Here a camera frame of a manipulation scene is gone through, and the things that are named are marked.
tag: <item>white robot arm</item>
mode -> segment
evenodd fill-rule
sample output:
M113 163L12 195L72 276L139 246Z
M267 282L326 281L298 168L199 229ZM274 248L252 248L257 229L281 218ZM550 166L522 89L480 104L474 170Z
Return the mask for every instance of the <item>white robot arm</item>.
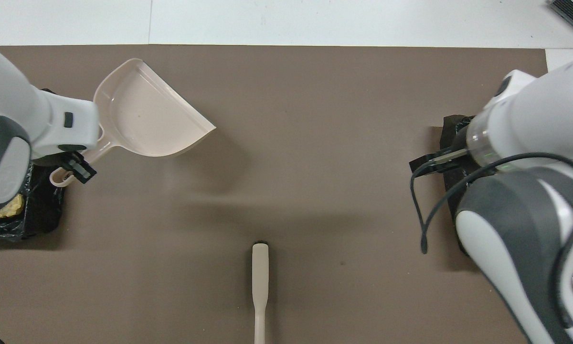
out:
M30 160L91 178L95 172L73 152L95 148L98 133L93 102L40 91L0 54L0 209L20 189Z
M453 147L413 178L434 165L443 172L437 166L458 165L463 155L498 172L475 180L459 203L463 247L529 341L573 344L573 166L552 160L573 165L573 63L538 79L509 73ZM425 234L430 218L420 219Z

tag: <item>pink dustpan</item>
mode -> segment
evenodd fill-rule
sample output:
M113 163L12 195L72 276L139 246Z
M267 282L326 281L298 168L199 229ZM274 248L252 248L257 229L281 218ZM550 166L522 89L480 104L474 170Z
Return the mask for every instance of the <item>pink dustpan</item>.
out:
M114 147L147 157L181 154L216 128L141 59L125 61L106 76L94 103L102 131L96 150L82 153L90 164ZM58 187L75 180L63 168L49 178Z

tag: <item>brown table surface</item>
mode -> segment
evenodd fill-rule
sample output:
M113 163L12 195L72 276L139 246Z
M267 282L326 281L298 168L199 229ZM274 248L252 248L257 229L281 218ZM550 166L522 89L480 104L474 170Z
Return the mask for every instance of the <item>brown table surface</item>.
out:
M270 344L525 343L446 209L419 250L408 161L543 50L10 46L37 87L91 99L140 57L217 126L172 159L116 150L60 228L0 242L8 344L253 342L250 248L270 245ZM441 176L417 182L428 212Z

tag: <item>black button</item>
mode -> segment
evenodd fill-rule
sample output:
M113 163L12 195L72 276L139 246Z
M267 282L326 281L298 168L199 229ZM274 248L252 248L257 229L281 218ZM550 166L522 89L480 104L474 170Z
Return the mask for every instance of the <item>black button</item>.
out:
M71 152L71 151L84 151L87 149L86 146L82 144L58 144L57 148L63 150L64 152Z
M71 112L64 112L64 128L71 128L74 124L74 115Z

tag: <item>white floor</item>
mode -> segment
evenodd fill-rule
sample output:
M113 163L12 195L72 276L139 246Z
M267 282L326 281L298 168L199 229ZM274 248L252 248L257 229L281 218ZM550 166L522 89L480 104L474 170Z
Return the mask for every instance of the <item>white floor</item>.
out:
M546 0L0 0L0 45L573 49Z

